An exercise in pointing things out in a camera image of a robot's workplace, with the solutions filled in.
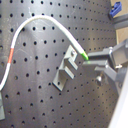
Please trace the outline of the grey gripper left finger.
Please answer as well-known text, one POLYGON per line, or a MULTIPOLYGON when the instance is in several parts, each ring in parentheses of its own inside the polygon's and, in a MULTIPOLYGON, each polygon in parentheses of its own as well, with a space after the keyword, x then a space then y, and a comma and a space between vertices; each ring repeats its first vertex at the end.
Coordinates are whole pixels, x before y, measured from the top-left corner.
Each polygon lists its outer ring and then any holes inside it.
POLYGON ((127 68, 122 66, 113 69, 107 60, 84 61, 83 67, 86 75, 94 78, 99 86, 112 84, 121 88, 127 72, 127 68))

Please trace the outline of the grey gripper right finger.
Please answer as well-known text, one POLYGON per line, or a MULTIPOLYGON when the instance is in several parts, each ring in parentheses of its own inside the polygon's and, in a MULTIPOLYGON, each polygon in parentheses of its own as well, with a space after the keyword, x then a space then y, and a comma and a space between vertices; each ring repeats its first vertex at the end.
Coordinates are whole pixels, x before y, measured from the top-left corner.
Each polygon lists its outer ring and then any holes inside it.
POLYGON ((112 60, 112 52, 113 48, 104 48, 102 51, 97 51, 97 52, 91 52, 91 53, 82 53, 82 57, 84 60, 100 60, 100 59, 108 59, 112 60))

